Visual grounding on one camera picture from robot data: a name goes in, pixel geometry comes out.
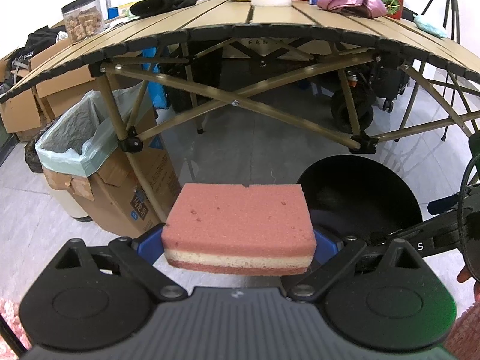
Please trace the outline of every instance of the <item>pink fuzzy rug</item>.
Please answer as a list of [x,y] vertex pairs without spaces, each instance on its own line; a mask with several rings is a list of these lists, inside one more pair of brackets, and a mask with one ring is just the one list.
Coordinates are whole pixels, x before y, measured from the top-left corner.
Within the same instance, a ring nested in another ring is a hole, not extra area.
[[480,359],[480,303],[474,303],[457,319],[443,346],[458,360]]
[[[30,342],[28,341],[25,330],[23,330],[22,324],[20,323],[20,318],[18,318],[18,303],[0,298],[0,314],[15,332],[17,337],[20,338],[20,341],[25,348],[30,349]],[[13,353],[4,339],[0,337],[0,360],[14,360],[17,358],[18,357]]]

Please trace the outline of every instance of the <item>finger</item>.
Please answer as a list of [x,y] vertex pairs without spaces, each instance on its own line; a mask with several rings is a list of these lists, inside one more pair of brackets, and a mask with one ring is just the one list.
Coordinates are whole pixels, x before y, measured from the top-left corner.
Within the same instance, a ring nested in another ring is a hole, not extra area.
[[472,277],[472,274],[470,273],[469,269],[465,265],[460,271],[460,273],[458,274],[457,281],[459,283],[465,283],[465,281],[469,280],[469,278],[471,277]]
[[475,301],[480,302],[480,282],[475,282],[473,286],[473,293],[475,295]]

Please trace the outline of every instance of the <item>black lid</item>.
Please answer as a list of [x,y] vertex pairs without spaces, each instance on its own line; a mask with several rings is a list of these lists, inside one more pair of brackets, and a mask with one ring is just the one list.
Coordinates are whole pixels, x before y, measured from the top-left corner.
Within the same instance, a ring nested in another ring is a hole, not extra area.
[[72,3],[67,4],[61,9],[61,12],[63,14],[68,13],[70,11],[73,11],[77,8],[83,7],[84,5],[87,5],[89,3],[93,3],[96,0],[75,0]]

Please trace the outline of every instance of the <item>sponge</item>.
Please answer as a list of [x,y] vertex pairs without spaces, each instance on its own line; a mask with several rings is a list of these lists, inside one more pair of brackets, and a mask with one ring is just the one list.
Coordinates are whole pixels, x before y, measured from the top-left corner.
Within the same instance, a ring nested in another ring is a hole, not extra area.
[[178,268],[269,276],[304,273],[316,246],[299,184],[185,184],[162,243]]

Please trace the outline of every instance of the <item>food jar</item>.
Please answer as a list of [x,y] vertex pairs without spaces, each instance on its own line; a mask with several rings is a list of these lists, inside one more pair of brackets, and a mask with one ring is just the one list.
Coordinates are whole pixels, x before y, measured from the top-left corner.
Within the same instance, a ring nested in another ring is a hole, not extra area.
[[63,21],[72,43],[104,30],[100,0],[76,0],[62,9]]

